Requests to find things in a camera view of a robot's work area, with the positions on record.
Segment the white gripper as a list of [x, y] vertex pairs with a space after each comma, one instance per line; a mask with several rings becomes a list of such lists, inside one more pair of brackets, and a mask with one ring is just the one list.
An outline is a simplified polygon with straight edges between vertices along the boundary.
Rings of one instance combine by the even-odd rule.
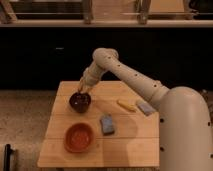
[[102, 77], [102, 71], [97, 67], [87, 67], [80, 79], [78, 92], [81, 94], [89, 93], [94, 85], [96, 85]]

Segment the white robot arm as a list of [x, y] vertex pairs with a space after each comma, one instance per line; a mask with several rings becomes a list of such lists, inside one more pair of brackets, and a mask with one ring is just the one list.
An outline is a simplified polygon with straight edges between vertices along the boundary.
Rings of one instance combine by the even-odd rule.
[[92, 89], [111, 72], [159, 113], [160, 171], [213, 171], [210, 112], [198, 91], [186, 86], [167, 88], [121, 63], [111, 48], [95, 49], [92, 58], [80, 79], [81, 91]]

